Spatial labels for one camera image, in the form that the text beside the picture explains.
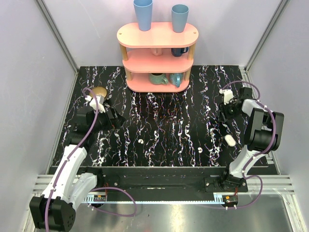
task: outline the mug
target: mug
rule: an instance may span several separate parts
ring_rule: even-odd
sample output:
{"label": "mug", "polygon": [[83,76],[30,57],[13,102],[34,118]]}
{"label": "mug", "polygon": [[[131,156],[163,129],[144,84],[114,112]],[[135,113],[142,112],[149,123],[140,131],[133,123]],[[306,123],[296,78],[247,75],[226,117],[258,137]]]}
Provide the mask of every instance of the mug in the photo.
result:
{"label": "mug", "polygon": [[149,80],[154,85],[167,85],[169,82],[164,73],[150,73]]}
{"label": "mug", "polygon": [[180,84],[183,82],[183,73],[171,73],[169,76],[169,81],[172,85],[179,88]]}
{"label": "mug", "polygon": [[163,53],[162,48],[151,48],[150,50],[151,50],[152,54],[155,55],[155,56],[162,55],[162,53]]}
{"label": "mug", "polygon": [[189,47],[185,48],[172,48],[172,54],[175,57],[181,57],[183,53],[186,53],[189,51]]}

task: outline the cup on shelf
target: cup on shelf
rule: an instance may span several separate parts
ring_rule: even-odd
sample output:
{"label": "cup on shelf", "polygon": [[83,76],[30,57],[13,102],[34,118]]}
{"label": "cup on shelf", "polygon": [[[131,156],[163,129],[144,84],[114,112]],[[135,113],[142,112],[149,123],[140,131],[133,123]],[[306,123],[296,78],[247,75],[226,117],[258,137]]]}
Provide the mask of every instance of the cup on shelf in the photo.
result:
{"label": "cup on shelf", "polygon": [[183,53],[186,53],[189,51],[189,47],[185,48],[172,48],[172,54],[175,57],[181,57]]}
{"label": "cup on shelf", "polygon": [[134,0],[133,4],[139,29],[142,31],[150,30],[153,0]]}
{"label": "cup on shelf", "polygon": [[164,73],[150,73],[149,80],[154,85],[167,85],[169,83]]}
{"label": "cup on shelf", "polygon": [[183,32],[187,23],[188,14],[189,7],[186,5],[178,4],[172,7],[172,26],[174,32]]}
{"label": "cup on shelf", "polygon": [[179,88],[183,82],[183,73],[171,73],[169,75],[169,82]]}
{"label": "cup on shelf", "polygon": [[151,52],[155,56],[162,55],[163,49],[162,48],[151,48]]}

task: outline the gray wall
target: gray wall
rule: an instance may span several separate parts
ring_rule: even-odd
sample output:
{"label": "gray wall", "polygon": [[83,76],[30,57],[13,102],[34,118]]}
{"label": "gray wall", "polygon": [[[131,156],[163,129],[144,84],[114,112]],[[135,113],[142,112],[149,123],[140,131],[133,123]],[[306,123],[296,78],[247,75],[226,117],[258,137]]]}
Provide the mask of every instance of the gray wall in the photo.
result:
{"label": "gray wall", "polygon": [[74,73],[33,0],[0,1],[0,231],[20,231]]}
{"label": "gray wall", "polygon": [[[79,66],[122,65],[117,31],[136,22],[133,0],[44,0]],[[199,31],[194,64],[245,65],[280,0],[153,0],[153,21],[189,6]]]}
{"label": "gray wall", "polygon": [[283,112],[285,121],[278,150],[281,171],[291,176],[296,197],[309,227],[309,1],[291,1],[253,67],[253,83],[262,102]]}

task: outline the shelf tier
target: shelf tier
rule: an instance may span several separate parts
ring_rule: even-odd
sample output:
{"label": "shelf tier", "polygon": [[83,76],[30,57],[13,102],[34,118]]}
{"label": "shelf tier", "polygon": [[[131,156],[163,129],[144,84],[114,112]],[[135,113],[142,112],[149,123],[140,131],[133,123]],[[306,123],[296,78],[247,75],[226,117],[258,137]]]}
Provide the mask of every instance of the shelf tier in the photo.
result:
{"label": "shelf tier", "polygon": [[133,49],[127,53],[128,60],[123,64],[133,73],[183,73],[193,65],[188,53],[181,57],[173,56],[170,48],[164,48],[163,54],[155,56],[150,49]]}
{"label": "shelf tier", "polygon": [[129,23],[117,32],[121,45],[129,48],[172,48],[189,47],[197,41],[198,30],[191,24],[186,24],[184,31],[173,31],[171,22],[151,23],[148,31],[139,30],[137,23]]}
{"label": "shelf tier", "polygon": [[148,73],[132,73],[132,80],[126,80],[127,86],[135,91],[135,92],[146,92],[146,93],[155,93],[155,92],[180,92],[185,90],[188,85],[189,81],[184,81],[181,83],[180,87],[177,88],[176,86],[168,83],[167,85],[154,85],[149,81],[149,74]]}

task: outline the light blue cup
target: light blue cup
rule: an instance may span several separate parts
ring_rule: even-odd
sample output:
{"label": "light blue cup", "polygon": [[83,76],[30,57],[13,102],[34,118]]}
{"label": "light blue cup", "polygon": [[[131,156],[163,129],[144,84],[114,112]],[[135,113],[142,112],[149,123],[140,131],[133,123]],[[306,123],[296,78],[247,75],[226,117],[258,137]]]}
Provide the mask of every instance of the light blue cup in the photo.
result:
{"label": "light blue cup", "polygon": [[134,9],[139,24],[139,29],[142,31],[150,30],[151,18],[153,14],[152,0],[134,0]]}
{"label": "light blue cup", "polygon": [[183,82],[183,74],[182,73],[171,73],[169,75],[169,82],[172,85],[175,85],[177,88],[179,88],[180,84]]}
{"label": "light blue cup", "polygon": [[189,7],[186,5],[178,4],[172,7],[172,25],[174,32],[183,32],[187,23],[188,14]]}

